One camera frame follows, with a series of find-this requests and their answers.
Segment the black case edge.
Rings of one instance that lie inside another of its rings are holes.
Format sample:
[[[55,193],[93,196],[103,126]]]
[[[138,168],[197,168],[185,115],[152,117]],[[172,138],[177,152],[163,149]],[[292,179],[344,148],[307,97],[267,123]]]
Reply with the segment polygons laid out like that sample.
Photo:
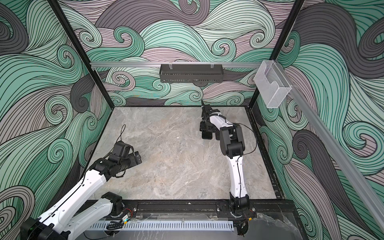
[[[211,140],[213,138],[213,134],[208,131],[202,131],[202,139],[203,140]]]

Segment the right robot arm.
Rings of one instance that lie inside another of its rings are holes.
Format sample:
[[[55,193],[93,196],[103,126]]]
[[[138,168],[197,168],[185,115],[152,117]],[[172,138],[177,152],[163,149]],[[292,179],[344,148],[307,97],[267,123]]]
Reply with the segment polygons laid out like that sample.
[[[243,171],[246,146],[242,127],[240,124],[228,121],[220,110],[213,109],[211,105],[202,104],[200,132],[202,139],[216,138],[220,142],[221,152],[227,160],[230,171],[231,213],[240,217],[244,214],[244,209],[249,207],[249,195],[246,190]]]

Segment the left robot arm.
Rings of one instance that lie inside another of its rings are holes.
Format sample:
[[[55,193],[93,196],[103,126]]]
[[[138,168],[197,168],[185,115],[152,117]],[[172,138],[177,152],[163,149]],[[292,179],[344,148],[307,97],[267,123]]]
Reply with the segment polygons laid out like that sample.
[[[122,178],[127,169],[142,163],[134,147],[118,141],[103,158],[96,160],[82,179],[50,209],[37,219],[29,218],[21,226],[22,240],[74,240],[104,217],[116,218],[107,226],[108,231],[121,229],[134,215],[121,196],[108,192],[92,206],[79,213],[100,187],[111,178]]]

